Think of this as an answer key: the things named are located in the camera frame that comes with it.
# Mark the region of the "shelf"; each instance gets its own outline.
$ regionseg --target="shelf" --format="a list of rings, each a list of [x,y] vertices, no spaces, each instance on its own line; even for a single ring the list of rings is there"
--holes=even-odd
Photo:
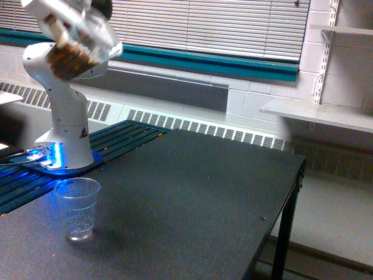
[[[340,26],[327,26],[319,24],[311,24],[311,29],[318,29],[322,31],[332,31],[336,33],[343,34],[357,34],[357,35],[369,35],[373,36],[372,29],[360,29],[360,28],[351,28],[351,27],[340,27]]]
[[[0,90],[0,105],[21,100],[23,100],[23,98],[19,95]]]
[[[260,111],[297,120],[373,133],[373,113],[357,109],[315,105],[299,100],[276,99],[266,103]]]

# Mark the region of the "table leg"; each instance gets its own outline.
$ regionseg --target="table leg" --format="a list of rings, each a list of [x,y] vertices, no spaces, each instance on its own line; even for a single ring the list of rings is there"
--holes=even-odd
[[[282,211],[279,237],[277,239],[271,280],[281,280],[283,276],[286,253],[290,241],[291,227],[293,225],[295,205],[297,204],[298,192],[299,181],[293,188],[290,197],[288,198],[286,205],[284,206],[284,209]]]

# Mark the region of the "teal window frame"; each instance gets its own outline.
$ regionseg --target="teal window frame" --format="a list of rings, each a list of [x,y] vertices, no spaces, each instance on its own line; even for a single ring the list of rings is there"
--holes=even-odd
[[[0,43],[24,47],[45,41],[52,40],[40,33],[0,29]],[[191,53],[130,44],[124,44],[123,53],[118,59],[126,62],[147,63],[166,68],[182,68],[223,76],[288,82],[295,82],[299,71],[299,65],[294,63]]]

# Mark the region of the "window blinds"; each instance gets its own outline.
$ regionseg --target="window blinds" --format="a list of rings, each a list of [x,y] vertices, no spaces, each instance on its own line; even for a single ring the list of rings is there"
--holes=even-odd
[[[124,43],[299,61],[310,0],[112,0]],[[0,28],[40,31],[20,0],[0,0]]]

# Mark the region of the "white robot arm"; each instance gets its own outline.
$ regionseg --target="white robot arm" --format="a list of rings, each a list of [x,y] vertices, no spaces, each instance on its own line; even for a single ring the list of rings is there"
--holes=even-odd
[[[86,167],[93,163],[87,100],[69,81],[102,75],[107,61],[122,53],[122,43],[104,16],[90,7],[91,1],[22,0],[22,5],[56,41],[30,45],[23,54],[25,70],[42,84],[51,102],[52,128],[36,140],[51,154],[39,164],[48,170]]]

